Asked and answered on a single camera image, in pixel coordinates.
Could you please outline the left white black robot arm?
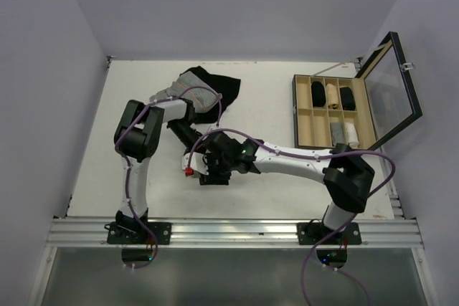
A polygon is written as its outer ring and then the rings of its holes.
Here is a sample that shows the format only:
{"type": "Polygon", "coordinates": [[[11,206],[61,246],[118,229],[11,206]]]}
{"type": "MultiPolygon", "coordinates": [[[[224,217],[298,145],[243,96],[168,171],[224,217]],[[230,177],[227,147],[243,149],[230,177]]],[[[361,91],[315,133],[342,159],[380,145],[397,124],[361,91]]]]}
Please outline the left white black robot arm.
{"type": "Polygon", "coordinates": [[[115,222],[133,243],[147,239],[149,226],[146,182],[150,159],[158,148],[164,123],[189,150],[199,138],[191,124],[197,114],[184,99],[144,104],[128,101],[114,135],[115,151],[123,159],[123,199],[115,222]]]}

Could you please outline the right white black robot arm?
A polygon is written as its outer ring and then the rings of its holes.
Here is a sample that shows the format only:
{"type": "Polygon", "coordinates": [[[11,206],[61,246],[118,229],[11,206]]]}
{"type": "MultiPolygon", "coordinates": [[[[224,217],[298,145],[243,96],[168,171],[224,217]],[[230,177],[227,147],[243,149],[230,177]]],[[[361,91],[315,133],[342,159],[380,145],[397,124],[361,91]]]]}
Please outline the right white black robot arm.
{"type": "Polygon", "coordinates": [[[336,243],[345,234],[344,223],[365,211],[374,169],[346,144],[334,148],[285,148],[246,137],[244,142],[214,130],[197,144],[198,157],[189,157],[191,174],[201,185],[227,185],[232,172],[279,173],[306,178],[324,185],[331,204],[319,226],[322,240],[336,243]]]}

